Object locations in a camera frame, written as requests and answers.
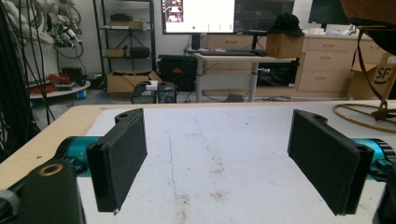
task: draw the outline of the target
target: white table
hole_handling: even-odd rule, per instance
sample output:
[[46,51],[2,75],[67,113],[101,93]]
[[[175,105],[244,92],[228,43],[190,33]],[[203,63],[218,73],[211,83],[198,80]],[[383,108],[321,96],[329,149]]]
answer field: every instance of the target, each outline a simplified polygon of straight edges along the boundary
[[347,137],[379,138],[396,148],[393,133],[334,115],[339,103],[73,107],[0,164],[0,189],[50,159],[66,137],[103,135],[115,115],[144,107],[148,156],[120,213],[97,212],[91,180],[78,178],[88,223],[371,224],[384,183],[367,180],[357,214],[335,217],[287,153],[295,108],[320,114]]
[[[248,100],[254,101],[256,95],[259,63],[287,63],[295,58],[272,58],[258,56],[205,56],[194,54],[197,59],[196,102],[201,103],[203,90],[249,89]],[[244,75],[204,75],[204,62],[211,63],[252,63],[251,73]]]

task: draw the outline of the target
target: computer monitor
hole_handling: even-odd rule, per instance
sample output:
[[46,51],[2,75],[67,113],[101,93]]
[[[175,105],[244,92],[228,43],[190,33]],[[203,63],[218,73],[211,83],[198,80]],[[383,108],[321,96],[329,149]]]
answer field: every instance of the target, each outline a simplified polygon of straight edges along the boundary
[[350,24],[340,0],[313,0],[308,22],[320,23],[325,30],[327,24]]
[[277,16],[292,13],[294,0],[162,0],[164,35],[246,34],[267,31]]
[[294,0],[235,0],[233,31],[250,34],[266,32],[283,13],[292,14]]
[[163,34],[233,33],[234,0],[162,0]]

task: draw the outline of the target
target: keyboard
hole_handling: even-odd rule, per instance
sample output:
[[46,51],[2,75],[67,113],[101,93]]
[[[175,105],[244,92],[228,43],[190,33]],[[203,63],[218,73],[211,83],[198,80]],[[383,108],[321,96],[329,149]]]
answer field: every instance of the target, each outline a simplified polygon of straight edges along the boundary
[[226,49],[228,51],[244,51],[254,53],[256,56],[265,56],[265,49]]
[[248,51],[230,51],[230,50],[202,50],[200,54],[204,56],[256,56],[254,53]]

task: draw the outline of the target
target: black cap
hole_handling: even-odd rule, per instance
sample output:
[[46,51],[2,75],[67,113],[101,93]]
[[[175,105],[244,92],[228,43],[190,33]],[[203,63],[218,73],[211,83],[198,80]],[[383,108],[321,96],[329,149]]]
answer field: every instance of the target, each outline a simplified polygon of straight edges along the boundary
[[304,36],[303,31],[299,26],[299,20],[296,16],[283,13],[275,20],[274,25],[268,30],[268,34],[288,34]]

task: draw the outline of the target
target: drawer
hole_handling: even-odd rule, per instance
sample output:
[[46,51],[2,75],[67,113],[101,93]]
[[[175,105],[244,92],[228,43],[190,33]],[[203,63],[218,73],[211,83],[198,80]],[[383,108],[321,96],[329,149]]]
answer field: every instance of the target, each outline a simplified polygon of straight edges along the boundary
[[[365,63],[379,63],[382,55],[385,53],[373,40],[362,40],[361,54]],[[358,62],[358,55],[356,55],[355,62]]]
[[348,72],[303,72],[299,91],[347,91],[350,83]]
[[[260,38],[259,44],[265,48],[266,38]],[[251,35],[206,35],[202,39],[201,48],[206,49],[238,49],[251,48],[253,36]]]
[[348,69],[346,60],[346,51],[309,50],[305,54],[303,71],[343,71]]
[[309,38],[306,44],[306,48],[308,50],[354,50],[357,46],[357,40],[340,40],[330,38]]

